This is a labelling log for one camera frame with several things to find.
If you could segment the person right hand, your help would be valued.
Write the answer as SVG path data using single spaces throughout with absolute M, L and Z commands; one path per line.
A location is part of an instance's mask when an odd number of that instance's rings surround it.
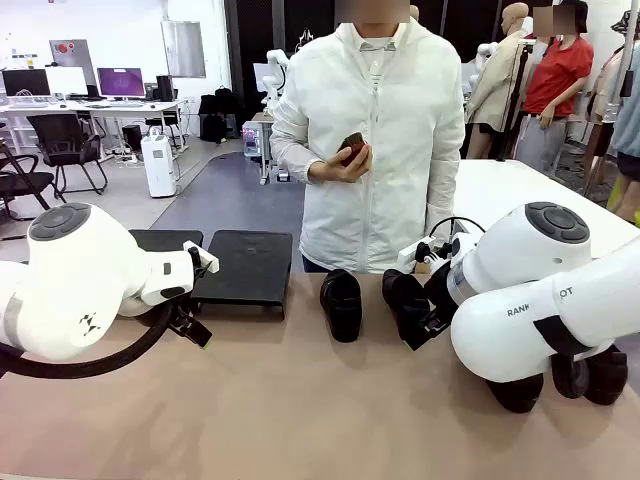
M 328 160 L 314 162 L 308 170 L 308 178 L 319 182 L 355 183 L 372 166 L 372 149 L 364 144 L 356 157 L 347 165 L 343 161 L 352 154 L 351 147 L 345 147 Z

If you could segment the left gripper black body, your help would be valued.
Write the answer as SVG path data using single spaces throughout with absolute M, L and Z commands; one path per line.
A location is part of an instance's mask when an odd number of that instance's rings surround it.
M 200 302 L 189 294 L 175 297 L 169 301 L 172 309 L 172 324 L 192 324 L 200 313 Z

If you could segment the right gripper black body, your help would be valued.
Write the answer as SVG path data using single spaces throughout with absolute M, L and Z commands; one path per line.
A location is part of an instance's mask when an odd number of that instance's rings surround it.
M 458 309 L 458 305 L 452 299 L 447 287 L 450 270 L 450 261 L 446 261 L 424 285 L 426 297 L 435 307 L 435 316 L 439 320 L 451 320 Z

